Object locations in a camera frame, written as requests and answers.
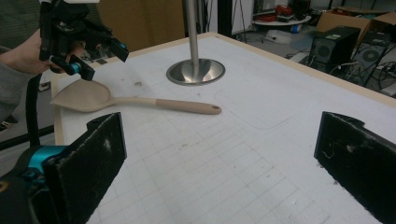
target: robotic arm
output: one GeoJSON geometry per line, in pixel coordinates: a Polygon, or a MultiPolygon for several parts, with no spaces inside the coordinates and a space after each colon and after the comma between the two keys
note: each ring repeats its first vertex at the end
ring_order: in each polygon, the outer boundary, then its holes
{"type": "Polygon", "coordinates": [[[63,69],[68,75],[79,73],[81,78],[92,80],[94,70],[79,57],[72,55],[66,61],[67,53],[77,41],[85,43],[86,50],[97,46],[108,47],[109,51],[123,62],[129,51],[115,38],[110,29],[85,19],[89,13],[86,4],[100,0],[39,0],[40,8],[40,60],[52,61],[60,68],[51,67],[55,73],[63,69]]]}

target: circular metal base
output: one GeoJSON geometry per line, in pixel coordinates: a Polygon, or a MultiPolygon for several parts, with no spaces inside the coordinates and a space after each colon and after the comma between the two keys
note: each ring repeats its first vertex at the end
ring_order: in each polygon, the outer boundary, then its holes
{"type": "Polygon", "coordinates": [[[200,86],[218,80],[224,73],[225,67],[221,63],[210,59],[199,59],[197,74],[194,74],[192,60],[186,60],[172,65],[166,71],[166,76],[178,85],[200,86]]]}

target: wooden spatula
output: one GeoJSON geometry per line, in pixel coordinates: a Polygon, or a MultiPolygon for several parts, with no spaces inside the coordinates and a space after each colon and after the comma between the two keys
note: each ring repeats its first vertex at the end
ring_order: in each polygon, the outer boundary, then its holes
{"type": "Polygon", "coordinates": [[[86,81],[83,79],[79,79],[65,87],[52,99],[51,103],[81,112],[92,112],[111,105],[126,103],[154,105],[168,109],[209,115],[217,115],[221,112],[221,108],[217,105],[197,102],[141,97],[113,97],[110,90],[105,85],[96,81],[86,81]]]}

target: spatula head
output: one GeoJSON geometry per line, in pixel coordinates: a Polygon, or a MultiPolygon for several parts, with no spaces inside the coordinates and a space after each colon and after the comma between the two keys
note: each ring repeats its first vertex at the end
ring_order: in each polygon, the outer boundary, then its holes
{"type": "Polygon", "coordinates": [[[61,90],[51,104],[81,112],[92,112],[109,106],[111,92],[96,81],[79,79],[61,90]]]}

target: human hand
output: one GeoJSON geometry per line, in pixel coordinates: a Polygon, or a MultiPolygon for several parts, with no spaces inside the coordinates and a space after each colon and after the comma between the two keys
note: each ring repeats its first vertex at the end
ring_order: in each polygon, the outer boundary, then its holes
{"type": "MultiPolygon", "coordinates": [[[[0,54],[0,63],[4,63],[8,67],[19,72],[32,75],[41,74],[50,68],[51,62],[42,62],[39,60],[40,45],[40,30],[37,30],[15,49],[0,54]]],[[[75,54],[80,57],[83,50],[84,48],[81,45],[75,45],[69,54],[75,54]]]]}

